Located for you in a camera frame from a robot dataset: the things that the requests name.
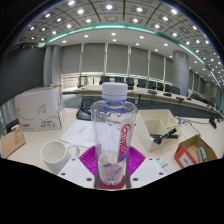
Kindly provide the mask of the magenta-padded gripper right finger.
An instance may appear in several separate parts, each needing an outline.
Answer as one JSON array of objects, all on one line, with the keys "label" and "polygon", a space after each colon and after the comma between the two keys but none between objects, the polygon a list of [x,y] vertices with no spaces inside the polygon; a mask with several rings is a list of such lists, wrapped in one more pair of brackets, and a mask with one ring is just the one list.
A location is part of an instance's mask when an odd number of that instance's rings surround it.
[{"label": "magenta-padded gripper right finger", "polygon": [[145,157],[134,147],[129,150],[126,167],[126,187],[141,188],[165,176],[153,157]]}]

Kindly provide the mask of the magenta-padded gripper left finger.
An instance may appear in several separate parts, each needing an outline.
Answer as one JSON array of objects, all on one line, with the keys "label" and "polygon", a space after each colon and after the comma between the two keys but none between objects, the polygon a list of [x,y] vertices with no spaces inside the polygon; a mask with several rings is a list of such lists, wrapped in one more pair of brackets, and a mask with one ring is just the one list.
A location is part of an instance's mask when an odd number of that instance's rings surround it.
[{"label": "magenta-padded gripper left finger", "polygon": [[97,174],[97,157],[92,146],[79,158],[71,158],[58,176],[84,188],[93,188]]}]

